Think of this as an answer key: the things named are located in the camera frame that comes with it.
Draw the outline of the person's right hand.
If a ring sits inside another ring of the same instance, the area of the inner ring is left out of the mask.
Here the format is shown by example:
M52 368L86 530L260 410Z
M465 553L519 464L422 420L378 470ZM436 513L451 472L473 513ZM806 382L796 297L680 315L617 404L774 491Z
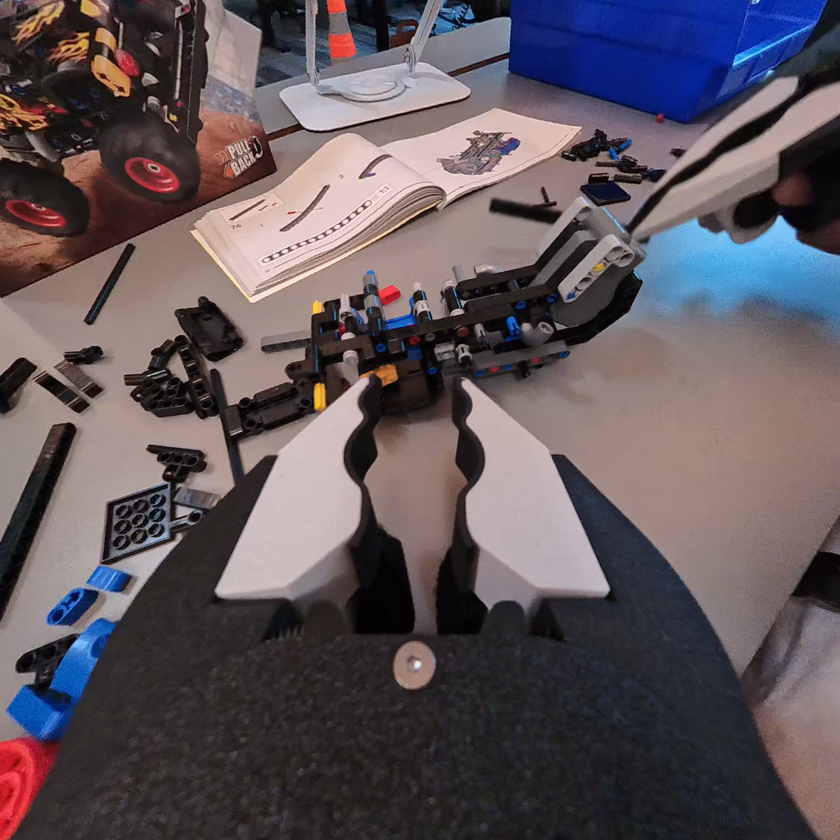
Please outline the person's right hand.
M772 195L800 243L839 255L838 176L791 175L775 186Z

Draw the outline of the small blue lego connector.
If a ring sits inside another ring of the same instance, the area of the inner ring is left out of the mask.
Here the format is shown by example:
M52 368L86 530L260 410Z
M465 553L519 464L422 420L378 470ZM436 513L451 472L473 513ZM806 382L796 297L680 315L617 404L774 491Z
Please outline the small blue lego connector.
M47 614L49 626L72 626L94 605L98 592L87 587L70 590Z

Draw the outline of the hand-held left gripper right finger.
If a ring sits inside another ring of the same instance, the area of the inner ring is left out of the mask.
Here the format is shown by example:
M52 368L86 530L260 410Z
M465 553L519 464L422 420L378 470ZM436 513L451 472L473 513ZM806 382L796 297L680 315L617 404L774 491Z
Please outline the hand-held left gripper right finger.
M439 634L476 634L498 604L531 620L545 601L611 591L554 457L472 381L453 385L465 484L436 582Z

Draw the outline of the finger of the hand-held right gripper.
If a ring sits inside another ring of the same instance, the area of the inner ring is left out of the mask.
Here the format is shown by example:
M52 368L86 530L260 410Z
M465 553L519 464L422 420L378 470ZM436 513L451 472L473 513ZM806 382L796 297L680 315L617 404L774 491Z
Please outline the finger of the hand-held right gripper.
M774 78L709 127L658 182L630 225L675 227L769 189L779 154L771 150L770 131L799 93L798 77Z
M632 219L651 238L691 219L747 243L779 215L772 190L838 150L839 83L771 81L706 131Z

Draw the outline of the long thin black lego axle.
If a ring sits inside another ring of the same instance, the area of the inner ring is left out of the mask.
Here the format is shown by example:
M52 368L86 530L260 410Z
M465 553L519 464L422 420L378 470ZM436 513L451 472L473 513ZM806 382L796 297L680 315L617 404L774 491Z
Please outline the long thin black lego axle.
M99 318L104 306L106 305L107 301L111 297L115 287L119 283L119 280L125 271L127 265L129 264L133 254L135 251L135 244L128 243L120 256L118 257L117 261L115 262L114 266L111 268L110 272L108 273L107 279L105 279L102 287L100 288L97 296L95 297L93 303L89 307L87 311L83 323L87 326L93 325Z

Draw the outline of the short black lego axle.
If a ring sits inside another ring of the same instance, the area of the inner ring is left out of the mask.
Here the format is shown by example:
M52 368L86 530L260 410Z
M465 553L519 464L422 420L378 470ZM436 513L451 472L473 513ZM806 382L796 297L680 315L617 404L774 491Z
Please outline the short black lego axle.
M492 214L520 218L541 224L553 224L561 216L560 212L549 206L530 205L499 197L493 197L490 200L489 210Z

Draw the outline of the blue plastic bin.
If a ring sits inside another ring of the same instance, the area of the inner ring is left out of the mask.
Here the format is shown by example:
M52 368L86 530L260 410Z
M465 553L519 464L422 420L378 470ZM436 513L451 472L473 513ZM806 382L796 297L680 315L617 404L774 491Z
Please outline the blue plastic bin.
M509 70L691 122L795 56L825 1L513 1Z

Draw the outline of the red lego wheel hub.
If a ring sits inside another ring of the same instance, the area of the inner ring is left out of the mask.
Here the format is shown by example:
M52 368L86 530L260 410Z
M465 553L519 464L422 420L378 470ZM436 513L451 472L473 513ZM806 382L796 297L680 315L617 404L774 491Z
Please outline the red lego wheel hub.
M17 831L56 758L60 744L35 738L1 741L1 838Z

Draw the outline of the short black lego beam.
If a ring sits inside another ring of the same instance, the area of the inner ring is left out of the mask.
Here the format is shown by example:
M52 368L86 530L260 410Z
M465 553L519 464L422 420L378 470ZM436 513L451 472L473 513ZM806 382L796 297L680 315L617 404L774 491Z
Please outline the short black lego beam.
M182 484L189 475L204 472L207 468L206 456L200 449L148 444L146 451L162 465L161 479L170 484Z

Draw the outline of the white document stand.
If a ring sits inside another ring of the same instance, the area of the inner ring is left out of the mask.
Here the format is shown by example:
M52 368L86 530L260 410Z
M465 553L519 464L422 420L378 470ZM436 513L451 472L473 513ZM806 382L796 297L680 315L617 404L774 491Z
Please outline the white document stand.
M402 62L344 72L322 79L317 66L318 3L306 2L307 80L279 92L279 100L303 129L325 133L461 102L470 89L420 57L432 33L442 1L429 1Z

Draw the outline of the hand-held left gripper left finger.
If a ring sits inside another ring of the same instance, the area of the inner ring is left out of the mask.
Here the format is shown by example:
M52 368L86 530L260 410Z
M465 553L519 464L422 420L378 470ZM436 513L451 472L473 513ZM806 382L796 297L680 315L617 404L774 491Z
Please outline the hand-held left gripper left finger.
M377 520L381 381L363 377L276 456L216 585L224 602L278 600L302 634L410 634L403 546Z

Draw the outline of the orange traffic cone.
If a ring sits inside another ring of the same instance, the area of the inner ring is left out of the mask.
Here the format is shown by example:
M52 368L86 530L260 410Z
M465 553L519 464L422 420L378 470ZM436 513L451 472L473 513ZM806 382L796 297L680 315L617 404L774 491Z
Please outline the orange traffic cone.
M356 47L350 28L346 2L344 0L328 0L327 9L329 17L329 54L331 63L336 65L356 57Z

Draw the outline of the glossy dark lego tile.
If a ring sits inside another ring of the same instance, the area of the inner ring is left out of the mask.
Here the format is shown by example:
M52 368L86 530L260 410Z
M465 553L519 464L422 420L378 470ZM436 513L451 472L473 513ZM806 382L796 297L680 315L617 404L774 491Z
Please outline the glossy dark lego tile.
M100 384L84 372L78 364L62 360L56 363L55 369L84 396L95 398L102 394L103 389Z
M83 396L46 371L37 373L34 382L74 413L83 413L89 408L89 402Z

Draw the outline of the black lego liftarm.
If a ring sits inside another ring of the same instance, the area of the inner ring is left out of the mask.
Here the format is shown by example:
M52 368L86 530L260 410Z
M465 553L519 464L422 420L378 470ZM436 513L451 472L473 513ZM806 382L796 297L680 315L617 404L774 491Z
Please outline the black lego liftarm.
M31 686L35 691L46 690L62 659L77 639L78 634L69 634L30 649L18 657L16 672L20 675L32 675Z

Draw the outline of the pile of small black pins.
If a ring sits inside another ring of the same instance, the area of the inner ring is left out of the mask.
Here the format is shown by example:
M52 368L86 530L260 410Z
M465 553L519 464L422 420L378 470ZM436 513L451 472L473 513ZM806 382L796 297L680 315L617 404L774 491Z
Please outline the pile of small black pins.
M633 140L628 137L611 137L602 129L596 129L586 140L568 145L560 156L566 161L591 163L594 171L587 177L588 185L614 181L621 184L638 185L657 183L666 169L643 164L628 153Z

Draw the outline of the black lego panel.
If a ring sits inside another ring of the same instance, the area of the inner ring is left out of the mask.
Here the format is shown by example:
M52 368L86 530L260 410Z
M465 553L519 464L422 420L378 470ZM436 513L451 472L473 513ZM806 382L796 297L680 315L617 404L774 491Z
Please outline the black lego panel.
M193 307L174 310L184 335L209 362L222 361L245 345L237 326L207 297L199 297Z

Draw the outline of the pile of black lego pieces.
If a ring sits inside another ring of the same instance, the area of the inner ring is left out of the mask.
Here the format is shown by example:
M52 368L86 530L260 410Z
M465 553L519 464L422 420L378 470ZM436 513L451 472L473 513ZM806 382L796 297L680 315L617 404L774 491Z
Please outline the pile of black lego pieces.
M167 339L150 355L146 369L125 374L130 397L156 417L218 415L217 399L207 366L194 343L184 334Z

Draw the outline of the lego truck chassis model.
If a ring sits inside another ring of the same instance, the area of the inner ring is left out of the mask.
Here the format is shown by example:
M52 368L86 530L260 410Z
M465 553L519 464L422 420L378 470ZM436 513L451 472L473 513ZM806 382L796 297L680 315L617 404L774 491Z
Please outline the lego truck chassis model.
M409 312L387 319L373 281L311 316L311 346L286 368L288 382L229 406L236 441L283 427L336 402L351 378L376 376L385 415L438 400L448 380L511 375L522 381L588 343L634 304L644 248L603 206L580 196L552 224L539 254L516 269L460 268L437 312L422 286Z

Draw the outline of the monster truck lego box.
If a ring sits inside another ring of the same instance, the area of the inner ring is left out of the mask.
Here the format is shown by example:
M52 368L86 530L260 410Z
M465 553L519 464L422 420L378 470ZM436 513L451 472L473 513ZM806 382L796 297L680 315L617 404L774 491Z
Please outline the monster truck lego box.
M273 175L259 46L224 2L2 2L2 296Z

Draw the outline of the open instruction booklet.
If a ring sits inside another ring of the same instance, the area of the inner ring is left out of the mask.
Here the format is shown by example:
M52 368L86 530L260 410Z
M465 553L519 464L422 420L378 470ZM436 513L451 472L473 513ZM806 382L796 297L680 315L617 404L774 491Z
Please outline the open instruction booklet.
M500 108L383 147L343 133L268 192L206 213L192 236L255 302L580 138L578 125Z

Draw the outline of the large blue lego panel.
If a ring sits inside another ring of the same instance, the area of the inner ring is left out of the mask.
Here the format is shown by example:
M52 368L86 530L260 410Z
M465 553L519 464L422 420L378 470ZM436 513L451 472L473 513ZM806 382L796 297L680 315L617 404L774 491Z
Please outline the large blue lego panel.
M116 626L115 622L100 618L79 633L49 688L35 691L32 682L24 685L7 707L9 716L35 739L60 740Z

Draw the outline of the long black lego beam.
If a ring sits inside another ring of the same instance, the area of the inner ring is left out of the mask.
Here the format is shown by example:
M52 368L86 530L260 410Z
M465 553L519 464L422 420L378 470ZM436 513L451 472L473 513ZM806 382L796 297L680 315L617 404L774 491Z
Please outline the long black lego beam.
M1 617L4 617L35 535L77 434L73 423L52 426L1 540Z

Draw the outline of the black square lego plate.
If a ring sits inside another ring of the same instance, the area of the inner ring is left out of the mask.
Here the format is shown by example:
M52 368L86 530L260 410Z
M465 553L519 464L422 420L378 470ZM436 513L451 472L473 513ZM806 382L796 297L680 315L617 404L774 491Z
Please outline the black square lego plate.
M173 484L135 491L106 505L100 563L113 565L174 540Z

